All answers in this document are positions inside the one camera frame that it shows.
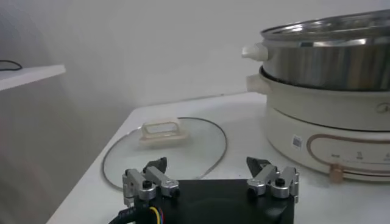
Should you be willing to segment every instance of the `white pot handle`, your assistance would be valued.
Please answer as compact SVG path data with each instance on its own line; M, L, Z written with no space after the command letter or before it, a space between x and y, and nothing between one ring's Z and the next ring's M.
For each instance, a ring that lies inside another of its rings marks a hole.
M268 48L262 43L255 43L243 47L241 52L242 58L250 58L255 61L266 61L268 60Z

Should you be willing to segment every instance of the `shelf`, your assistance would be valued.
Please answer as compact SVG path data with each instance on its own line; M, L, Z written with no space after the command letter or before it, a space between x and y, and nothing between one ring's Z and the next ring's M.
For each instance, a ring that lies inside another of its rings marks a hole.
M0 72L0 91L65 73L63 65Z

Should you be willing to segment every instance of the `pot handle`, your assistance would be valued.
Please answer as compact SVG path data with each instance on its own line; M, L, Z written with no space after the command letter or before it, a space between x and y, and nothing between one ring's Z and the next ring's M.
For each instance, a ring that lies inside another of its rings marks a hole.
M246 88L248 92L256 92L264 95L271 93L271 86L261 78L261 74L247 76Z
M250 58L255 61L266 61L268 60L268 48L262 43L255 43L243 47L241 52L242 58Z

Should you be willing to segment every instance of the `black cable sleeve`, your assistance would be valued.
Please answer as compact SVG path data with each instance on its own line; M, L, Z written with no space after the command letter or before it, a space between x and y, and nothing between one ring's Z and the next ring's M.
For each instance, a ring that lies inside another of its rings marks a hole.
M135 207L123 209L109 224L127 224L137 220L138 213Z

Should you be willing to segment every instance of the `cream electric cooker base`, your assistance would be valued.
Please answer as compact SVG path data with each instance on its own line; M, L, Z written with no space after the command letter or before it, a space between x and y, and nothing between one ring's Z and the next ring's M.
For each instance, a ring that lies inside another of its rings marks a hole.
M350 131L309 124L267 106L266 137L282 154L344 178L390 181L390 132Z
M266 136L288 158L333 179L390 181L389 92L308 89L261 74L247 88L267 95Z

